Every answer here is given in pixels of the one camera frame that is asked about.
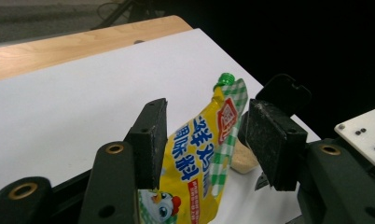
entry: printed label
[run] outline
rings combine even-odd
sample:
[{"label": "printed label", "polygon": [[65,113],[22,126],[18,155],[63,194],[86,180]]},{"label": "printed label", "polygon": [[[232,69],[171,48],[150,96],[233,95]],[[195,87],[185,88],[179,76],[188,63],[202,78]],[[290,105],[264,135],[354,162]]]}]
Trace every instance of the printed label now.
[{"label": "printed label", "polygon": [[190,218],[192,224],[198,224],[200,218],[199,187],[197,179],[187,184],[190,192]]},{"label": "printed label", "polygon": [[222,145],[226,137],[229,136],[231,128],[237,122],[238,113],[234,103],[228,98],[225,104],[217,112],[217,127],[219,128],[219,145]]}]

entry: white metal plate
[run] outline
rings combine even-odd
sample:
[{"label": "white metal plate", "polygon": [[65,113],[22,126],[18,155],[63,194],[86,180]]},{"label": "white metal plate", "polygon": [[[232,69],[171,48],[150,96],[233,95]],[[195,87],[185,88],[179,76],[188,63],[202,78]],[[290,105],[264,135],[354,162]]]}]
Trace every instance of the white metal plate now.
[{"label": "white metal plate", "polygon": [[375,166],[375,109],[336,125],[334,130]]}]

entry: yellow pouch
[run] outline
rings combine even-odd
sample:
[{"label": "yellow pouch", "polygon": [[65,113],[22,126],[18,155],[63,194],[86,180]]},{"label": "yellow pouch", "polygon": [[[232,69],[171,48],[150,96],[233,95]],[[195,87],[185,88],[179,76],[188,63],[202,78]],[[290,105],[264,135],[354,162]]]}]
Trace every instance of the yellow pouch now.
[{"label": "yellow pouch", "polygon": [[220,76],[210,104],[168,138],[160,189],[139,190],[142,223],[206,224],[215,218],[247,99],[242,79]]}]

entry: white paper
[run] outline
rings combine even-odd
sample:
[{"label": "white paper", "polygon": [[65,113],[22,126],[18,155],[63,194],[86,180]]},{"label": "white paper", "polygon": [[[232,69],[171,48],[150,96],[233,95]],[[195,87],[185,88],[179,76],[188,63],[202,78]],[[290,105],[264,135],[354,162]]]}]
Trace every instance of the white paper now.
[{"label": "white paper", "polygon": [[[209,104],[224,72],[243,78],[250,98],[262,88],[195,29],[1,80],[0,189],[36,175],[56,186],[89,170],[98,148],[122,141],[144,105],[159,98],[168,101],[171,134]],[[309,132],[308,141],[319,139],[293,119]],[[260,168],[230,171],[211,223],[285,223],[298,216],[296,192],[254,191],[260,174]]]}]

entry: cartoon chicken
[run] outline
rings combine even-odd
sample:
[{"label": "cartoon chicken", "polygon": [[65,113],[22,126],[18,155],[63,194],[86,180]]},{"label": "cartoon chicken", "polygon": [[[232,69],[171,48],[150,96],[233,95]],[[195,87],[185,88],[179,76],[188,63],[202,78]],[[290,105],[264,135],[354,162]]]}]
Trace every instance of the cartoon chicken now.
[{"label": "cartoon chicken", "polygon": [[179,211],[181,199],[167,192],[141,190],[142,204],[152,218],[159,223],[175,216]]}]

